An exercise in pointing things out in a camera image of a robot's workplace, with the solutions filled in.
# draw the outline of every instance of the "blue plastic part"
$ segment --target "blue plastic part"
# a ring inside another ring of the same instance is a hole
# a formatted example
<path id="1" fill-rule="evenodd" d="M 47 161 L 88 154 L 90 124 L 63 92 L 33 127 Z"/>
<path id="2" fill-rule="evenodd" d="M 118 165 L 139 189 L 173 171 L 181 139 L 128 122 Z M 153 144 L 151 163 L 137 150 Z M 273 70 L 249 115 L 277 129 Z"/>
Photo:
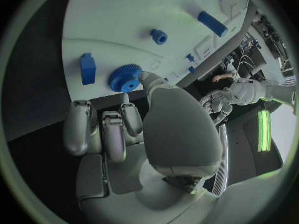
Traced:
<path id="1" fill-rule="evenodd" d="M 96 77 L 96 63 L 90 53 L 84 53 L 80 58 L 81 79 L 83 85 L 93 84 Z"/>
<path id="2" fill-rule="evenodd" d="M 158 45 L 164 44 L 167 41 L 167 39 L 168 39 L 167 34 L 165 32 L 163 32 L 163 31 L 161 31 L 161 30 L 153 29 L 150 34 L 152 36 L 152 39 Z"/>
<path id="3" fill-rule="evenodd" d="M 109 77 L 109 86 L 115 92 L 130 92 L 139 85 L 138 76 L 142 71 L 136 64 L 128 64 L 114 70 Z"/>
<path id="4" fill-rule="evenodd" d="M 213 32 L 215 32 L 219 37 L 225 36 L 228 31 L 225 25 L 211 15 L 207 14 L 205 11 L 202 11 L 197 19 L 210 28 Z"/>
<path id="5" fill-rule="evenodd" d="M 188 55 L 186 56 L 186 58 L 188 58 L 190 62 L 194 62 L 194 61 L 195 61 L 194 56 L 192 56 L 191 53 L 188 54 Z"/>
<path id="6" fill-rule="evenodd" d="M 190 71 L 190 73 L 195 73 L 195 68 L 193 66 L 190 66 L 189 71 Z"/>

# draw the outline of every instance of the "blue gear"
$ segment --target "blue gear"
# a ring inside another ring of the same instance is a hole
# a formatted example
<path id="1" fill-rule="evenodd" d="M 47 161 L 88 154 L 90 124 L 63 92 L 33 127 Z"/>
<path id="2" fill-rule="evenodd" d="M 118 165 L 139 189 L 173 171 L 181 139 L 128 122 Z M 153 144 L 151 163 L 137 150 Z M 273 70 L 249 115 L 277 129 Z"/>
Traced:
<path id="1" fill-rule="evenodd" d="M 138 76 L 142 71 L 136 64 L 128 64 L 114 70 L 109 77 L 110 88 L 115 92 L 130 92 L 139 85 Z"/>

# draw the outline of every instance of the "dark background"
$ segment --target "dark background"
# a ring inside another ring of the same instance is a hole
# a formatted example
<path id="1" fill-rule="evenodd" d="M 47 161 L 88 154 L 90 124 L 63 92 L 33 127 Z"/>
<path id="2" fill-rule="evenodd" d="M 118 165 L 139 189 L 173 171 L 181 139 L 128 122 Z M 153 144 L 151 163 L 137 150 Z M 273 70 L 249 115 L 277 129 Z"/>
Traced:
<path id="1" fill-rule="evenodd" d="M 297 19 L 297 13 L 298 13 L 298 8 L 299 8 L 299 0 L 277 0 L 280 5 L 283 7 L 284 11 L 289 15 L 290 20 L 293 22 L 295 27 L 299 27 L 299 21 Z M 10 20 L 12 14 L 14 11 L 18 8 L 22 0 L 0 0 L 1 2 L 1 17 L 2 17 L 2 23 L 0 24 L 0 35 L 2 35 L 3 29 L 7 26 L 7 22 Z M 45 136 L 48 134 L 48 132 L 53 132 L 57 131 L 57 134 L 61 134 L 58 130 L 61 130 L 61 124 L 50 126 L 46 128 L 44 131 L 42 130 L 39 132 L 39 134 L 29 134 L 29 136 L 24 137 L 22 141 L 24 141 L 24 147 L 23 147 L 23 153 L 18 154 L 18 155 L 26 155 L 26 152 L 29 152 L 28 150 L 28 145 L 30 145 L 30 142 L 26 142 L 26 139 L 30 139 L 30 135 L 36 135 L 35 138 L 39 140 L 40 142 L 43 142 L 45 140 Z M 47 137 L 47 145 L 51 147 L 51 144 L 55 142 L 54 137 Z M 53 158 L 53 156 L 47 156 L 45 152 L 44 157 L 35 157 L 36 162 L 38 161 L 43 161 L 47 162 L 47 159 Z M 61 148 L 55 149 L 54 152 L 57 155 L 60 156 L 67 156 L 64 153 L 64 150 Z M 57 167 L 61 168 L 63 173 L 65 171 L 65 175 L 72 175 L 73 172 L 76 170 L 71 169 L 71 167 Z M 3 203 L 2 206 L 2 212 L 1 212 L 1 218 L 3 220 L 9 220 L 9 222 L 21 222 L 22 223 L 32 223 L 32 220 L 27 216 L 27 214 L 18 206 L 17 202 L 13 198 L 13 196 L 10 194 L 9 189 L 6 187 L 6 185 L 3 182 L 3 179 L 1 178 L 0 180 L 0 197 Z M 76 205 L 76 201 L 74 200 L 73 203 L 69 204 L 71 205 Z M 296 179 L 296 181 L 293 184 L 293 187 L 289 191 L 287 197 L 284 199 L 284 201 L 281 203 L 280 207 L 274 211 L 271 217 L 268 218 L 266 223 L 299 223 L 299 178 Z M 81 215 L 74 214 L 76 218 L 81 219 Z"/>

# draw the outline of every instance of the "green light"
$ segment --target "green light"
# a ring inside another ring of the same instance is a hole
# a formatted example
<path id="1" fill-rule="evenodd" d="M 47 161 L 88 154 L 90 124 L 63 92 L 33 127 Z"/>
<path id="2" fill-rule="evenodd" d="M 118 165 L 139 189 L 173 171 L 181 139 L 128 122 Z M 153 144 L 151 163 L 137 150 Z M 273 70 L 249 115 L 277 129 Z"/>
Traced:
<path id="1" fill-rule="evenodd" d="M 258 152 L 268 152 L 271 148 L 271 122 L 270 113 L 267 110 L 258 112 L 259 144 Z"/>

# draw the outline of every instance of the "human hand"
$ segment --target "human hand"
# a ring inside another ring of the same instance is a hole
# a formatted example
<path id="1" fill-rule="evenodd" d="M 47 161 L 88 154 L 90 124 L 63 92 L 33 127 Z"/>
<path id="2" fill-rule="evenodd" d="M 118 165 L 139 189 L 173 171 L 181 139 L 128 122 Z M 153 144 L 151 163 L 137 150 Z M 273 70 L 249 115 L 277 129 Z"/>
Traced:
<path id="1" fill-rule="evenodd" d="M 212 82 L 218 82 L 221 79 L 221 76 L 214 76 Z"/>

